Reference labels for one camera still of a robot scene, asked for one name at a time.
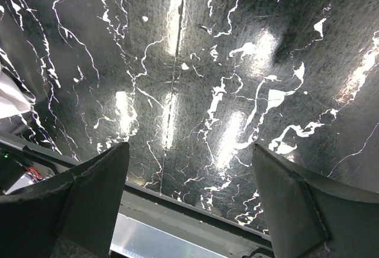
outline black marble floor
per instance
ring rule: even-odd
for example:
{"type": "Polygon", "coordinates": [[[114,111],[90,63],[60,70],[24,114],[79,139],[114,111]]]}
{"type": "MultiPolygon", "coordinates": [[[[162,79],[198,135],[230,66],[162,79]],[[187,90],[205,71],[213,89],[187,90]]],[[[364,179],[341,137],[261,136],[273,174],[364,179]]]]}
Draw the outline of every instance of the black marble floor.
{"type": "Polygon", "coordinates": [[[379,191],[378,0],[0,0],[0,128],[266,231],[254,142],[379,191]]]}

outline white fabric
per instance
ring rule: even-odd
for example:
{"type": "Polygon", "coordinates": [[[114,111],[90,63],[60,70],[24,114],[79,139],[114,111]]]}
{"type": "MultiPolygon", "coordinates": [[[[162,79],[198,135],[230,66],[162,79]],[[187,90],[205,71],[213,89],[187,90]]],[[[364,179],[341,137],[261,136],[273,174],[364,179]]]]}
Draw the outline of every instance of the white fabric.
{"type": "Polygon", "coordinates": [[[31,106],[13,80],[0,70],[0,119],[30,111],[31,106]]]}

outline floor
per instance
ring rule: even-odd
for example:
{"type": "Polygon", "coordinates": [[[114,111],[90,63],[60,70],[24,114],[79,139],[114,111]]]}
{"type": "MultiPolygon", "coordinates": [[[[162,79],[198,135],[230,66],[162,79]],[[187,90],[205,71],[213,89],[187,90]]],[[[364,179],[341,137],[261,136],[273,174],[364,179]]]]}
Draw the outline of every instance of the floor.
{"type": "Polygon", "coordinates": [[[267,232],[252,143],[379,191],[378,0],[0,0],[0,129],[267,232]]]}

